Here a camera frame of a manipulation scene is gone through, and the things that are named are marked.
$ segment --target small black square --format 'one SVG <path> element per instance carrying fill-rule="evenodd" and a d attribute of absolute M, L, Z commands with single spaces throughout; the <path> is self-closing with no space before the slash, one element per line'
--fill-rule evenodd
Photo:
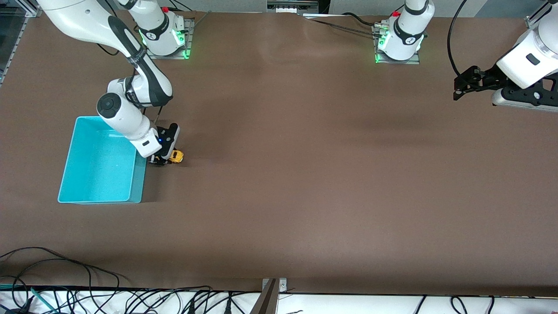
<path fill-rule="evenodd" d="M 540 63 L 540 61 L 533 54 L 528 54 L 527 60 L 529 60 L 533 65 L 537 65 Z"/>

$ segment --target blue plastic bin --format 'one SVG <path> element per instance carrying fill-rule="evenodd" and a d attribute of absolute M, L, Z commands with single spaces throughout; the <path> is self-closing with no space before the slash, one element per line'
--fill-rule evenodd
<path fill-rule="evenodd" d="M 58 201 L 74 204 L 139 203 L 146 159 L 101 117 L 78 117 Z"/>

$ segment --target brown table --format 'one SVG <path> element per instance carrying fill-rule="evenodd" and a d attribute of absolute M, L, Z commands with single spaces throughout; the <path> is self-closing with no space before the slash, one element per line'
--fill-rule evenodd
<path fill-rule="evenodd" d="M 140 204 L 74 206 L 56 201 L 74 120 L 131 67 L 31 20 L 0 89 L 2 251 L 47 246 L 132 287 L 555 295 L 557 116 L 490 92 L 453 102 L 448 24 L 433 19 L 421 65 L 404 66 L 297 15 L 211 13 L 190 60 L 156 62 L 185 161 L 148 167 Z M 524 27 L 460 19 L 458 67 L 492 66 Z M 68 265 L 35 274 L 86 284 Z"/>

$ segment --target yellow object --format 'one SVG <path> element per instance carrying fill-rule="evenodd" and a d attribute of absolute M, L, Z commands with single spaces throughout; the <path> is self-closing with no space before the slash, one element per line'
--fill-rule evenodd
<path fill-rule="evenodd" d="M 183 152 L 181 152 L 180 150 L 173 149 L 172 154 L 169 157 L 169 161 L 177 164 L 177 163 L 181 163 L 183 158 L 184 158 Z"/>

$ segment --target white floor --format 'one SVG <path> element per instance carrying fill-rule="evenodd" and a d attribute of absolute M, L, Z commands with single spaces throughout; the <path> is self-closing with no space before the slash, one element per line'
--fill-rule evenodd
<path fill-rule="evenodd" d="M 94 295 L 108 294 L 111 292 L 95 291 Z M 166 293 L 158 293 L 148 300 L 148 305 L 156 302 Z M 158 314 L 174 314 L 179 313 L 182 308 L 194 296 L 195 292 L 179 292 L 170 297 L 160 307 L 156 308 Z M 82 291 L 79 297 L 86 297 L 89 291 Z M 49 304 L 56 306 L 53 292 L 42 292 L 40 296 Z M 59 302 L 62 304 L 66 299 L 66 292 L 57 292 Z M 105 306 L 103 311 L 107 314 L 124 314 L 126 300 L 132 296 L 129 292 L 119 292 Z M 218 301 L 227 298 L 227 293 L 221 293 L 212 297 L 208 302 L 208 307 L 216 304 Z M 244 294 L 234 297 L 235 302 L 243 309 L 245 313 L 249 313 L 255 304 L 259 293 Z M 97 304 L 101 305 L 108 297 L 95 297 Z M 320 294 L 281 294 L 279 297 L 277 314 L 288 314 L 302 310 L 302 314 L 413 314 L 420 302 L 421 296 L 351 296 L 351 295 L 320 295 Z M 16 300 L 19 304 L 25 301 L 24 292 L 16 292 Z M 466 306 L 468 314 L 487 314 L 490 305 L 489 297 L 461 297 Z M 83 306 L 87 309 L 87 313 L 95 313 L 97 307 L 92 303 L 91 298 L 82 301 Z M 455 302 L 457 309 L 464 314 L 459 302 Z M 11 292 L 0 292 L 0 305 L 7 308 L 16 308 L 12 300 Z M 221 302 L 209 314 L 223 314 L 225 310 L 225 302 Z M 204 307 L 201 306 L 196 313 L 204 313 Z M 140 305 L 133 310 L 133 313 L 144 313 L 147 309 L 145 305 Z M 38 298 L 33 298 L 30 308 L 33 313 L 46 313 L 49 308 Z M 75 312 L 78 314 L 86 314 L 85 311 L 77 306 Z M 530 299 L 530 298 L 508 298 L 497 297 L 492 309 L 492 314 L 551 314 L 553 311 L 558 312 L 558 299 Z M 69 309 L 63 308 L 62 313 L 69 313 Z M 232 306 L 233 314 L 240 314 L 235 306 Z M 450 297 L 427 297 L 424 301 L 420 314 L 456 314 L 450 305 Z"/>

